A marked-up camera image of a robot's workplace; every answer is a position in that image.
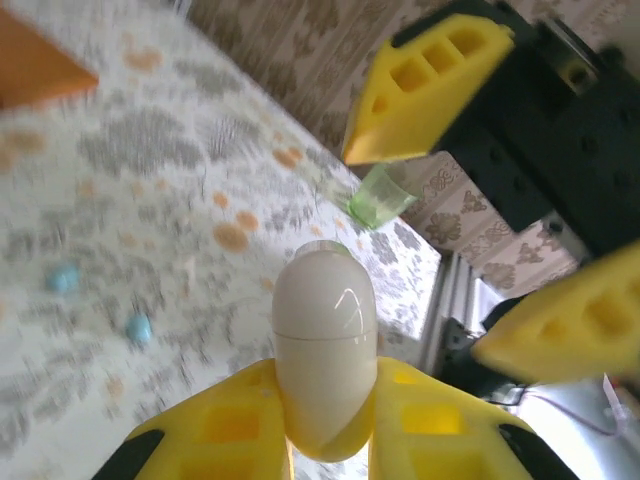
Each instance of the square hole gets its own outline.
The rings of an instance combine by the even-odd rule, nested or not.
[[[445,404],[411,404],[402,410],[402,429],[418,435],[461,435],[466,426],[460,410]]]
[[[545,323],[538,336],[547,342],[559,343],[567,339],[568,333],[567,325],[556,318]]]
[[[410,452],[417,480],[494,480],[503,478],[489,468],[479,453],[465,451]]]
[[[452,33],[449,35],[449,40],[451,40],[453,46],[456,47],[465,57],[474,54],[485,44],[485,40],[482,35],[470,28],[465,28]]]
[[[422,56],[429,62],[429,65],[440,74],[446,72],[456,64],[456,60],[453,58],[451,52],[441,43],[436,43],[424,50]]]
[[[418,62],[409,59],[391,70],[391,78],[403,92],[413,92],[429,83],[429,77]]]
[[[260,434],[258,407],[217,407],[204,423],[203,443],[231,443],[255,440]]]
[[[633,330],[633,314],[613,295],[601,295],[587,305],[585,319],[605,340],[620,338]]]
[[[371,106],[372,113],[382,113],[388,108],[387,99],[378,95]]]
[[[251,480],[254,463],[251,458],[224,458],[194,460],[182,465],[180,480]]]

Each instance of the orange spot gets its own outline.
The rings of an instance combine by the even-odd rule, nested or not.
[[[221,223],[213,229],[213,238],[225,250],[242,253],[249,247],[249,239],[242,229],[233,223]]]
[[[128,50],[124,54],[124,63],[142,73],[151,73],[162,63],[162,53],[156,48],[145,47],[142,50]]]
[[[118,237],[120,238],[120,244],[124,245],[125,247],[133,248],[138,245],[138,240],[136,240],[136,237],[134,237],[130,233],[121,233],[118,235]]]
[[[273,157],[277,160],[277,162],[282,165],[284,168],[288,168],[289,170],[293,170],[296,168],[296,160],[290,154],[283,150],[274,150]]]
[[[33,154],[44,150],[44,136],[32,130],[12,130],[5,133],[4,141],[21,153]]]
[[[118,377],[109,377],[105,382],[105,387],[112,400],[120,398],[124,392],[124,385],[122,384],[122,380]]]
[[[96,194],[96,187],[90,178],[83,180],[76,187],[76,194],[82,198],[91,198]]]
[[[273,282],[268,279],[268,278],[261,278],[260,279],[260,285],[262,285],[262,288],[264,288],[265,290],[267,290],[268,292],[273,292]]]
[[[142,183],[134,182],[133,185],[131,185],[131,193],[133,193],[133,196],[135,198],[144,195],[144,186],[142,185]]]
[[[238,222],[238,225],[250,232],[255,232],[258,229],[258,225],[260,224],[256,216],[251,212],[247,212],[246,210],[238,212],[238,214],[236,215],[236,221]]]
[[[288,152],[294,160],[302,160],[302,152],[296,147],[289,148]]]
[[[0,175],[9,173],[15,163],[15,152],[7,147],[0,147]]]
[[[222,192],[216,192],[213,194],[213,203],[218,205],[220,208],[227,208],[229,206],[229,199]]]

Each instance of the screw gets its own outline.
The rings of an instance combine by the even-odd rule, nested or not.
[[[547,231],[551,235],[559,235],[559,234],[562,233],[562,230],[564,230],[564,227],[563,227],[562,223],[557,222],[555,220],[549,222],[549,225],[547,226]]]
[[[589,74],[584,68],[578,67],[569,73],[569,81],[574,87],[583,87],[587,80],[589,80]]]
[[[624,65],[624,52],[615,45],[607,45],[600,51],[600,58],[608,65]]]

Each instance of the patterned wallpaper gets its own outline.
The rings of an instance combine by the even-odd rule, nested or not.
[[[339,154],[347,114],[378,46],[447,0],[193,0],[189,18],[320,141]],[[597,46],[629,0],[511,0],[528,20],[559,15]],[[520,235],[454,159],[407,169],[424,200],[405,219],[436,248],[464,255],[494,286],[519,295],[575,267],[533,225]]]
[[[0,480],[92,478],[136,425],[273,356],[274,284],[309,241],[352,252],[380,348],[415,361],[439,255],[321,195],[357,181],[211,42],[160,0],[3,5],[100,87],[0,116]],[[75,291],[43,288],[70,264]],[[364,480],[366,459],[298,454],[296,479]]]

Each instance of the cable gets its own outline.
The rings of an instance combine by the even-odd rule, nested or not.
[[[605,430],[604,428],[596,425],[595,423],[591,422],[590,420],[581,417],[580,415],[576,414],[575,412],[572,412],[571,410],[569,410],[567,407],[565,407],[564,405],[561,405],[560,403],[556,402],[555,400],[551,400],[550,398],[547,398],[543,395],[539,395],[537,393],[528,391],[526,393],[524,393],[522,396],[523,397],[528,397],[528,398],[537,398],[538,400],[542,400],[543,402],[548,403],[549,405],[551,405],[552,407],[556,408],[557,410],[559,410],[560,412],[564,413],[566,416],[568,416],[569,418],[571,418],[572,420],[575,420],[576,422],[578,422],[579,424],[581,424],[582,426],[602,435],[605,437],[617,437],[619,436],[622,431],[624,430],[625,427],[625,422],[624,422],[624,417],[622,417],[622,413],[624,411],[624,407],[622,406],[622,404],[620,403],[620,400],[618,399],[618,396],[615,394],[615,392],[613,391],[613,387],[611,386],[611,382],[609,381],[609,377],[607,377],[606,375],[604,376],[603,379],[603,384],[602,384],[602,388],[604,390],[604,393],[607,397],[607,401],[609,402],[609,406],[611,407],[611,411],[613,412],[613,416],[614,416],[614,420],[616,422],[616,429],[614,431],[608,431]]]

